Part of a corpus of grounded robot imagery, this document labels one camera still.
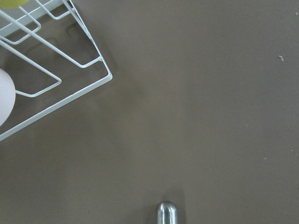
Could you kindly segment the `steel muddler black tip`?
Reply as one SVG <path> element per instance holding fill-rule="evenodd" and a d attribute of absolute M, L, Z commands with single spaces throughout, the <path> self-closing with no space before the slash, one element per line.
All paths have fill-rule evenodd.
<path fill-rule="evenodd" d="M 156 209 L 157 224 L 178 224 L 178 210 L 174 203 L 162 201 Z"/>

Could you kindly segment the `white cup rack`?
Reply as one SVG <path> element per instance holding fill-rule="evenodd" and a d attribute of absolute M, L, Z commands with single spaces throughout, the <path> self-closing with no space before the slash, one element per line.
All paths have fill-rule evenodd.
<path fill-rule="evenodd" d="M 0 125 L 1 140 L 112 79 L 73 0 L 1 8 L 0 68 L 15 91 L 13 108 Z"/>

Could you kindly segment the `pink cup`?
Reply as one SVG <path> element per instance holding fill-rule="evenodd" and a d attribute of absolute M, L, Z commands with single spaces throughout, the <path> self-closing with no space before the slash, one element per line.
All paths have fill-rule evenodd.
<path fill-rule="evenodd" d="M 11 77 L 3 70 L 0 70 L 0 125 L 10 116 L 15 104 L 15 86 Z"/>

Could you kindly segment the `yellow cup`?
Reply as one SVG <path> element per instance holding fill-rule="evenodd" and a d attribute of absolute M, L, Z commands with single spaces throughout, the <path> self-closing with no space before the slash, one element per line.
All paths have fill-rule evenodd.
<path fill-rule="evenodd" d="M 28 0 L 0 0 L 1 9 L 13 9 L 26 4 Z"/>

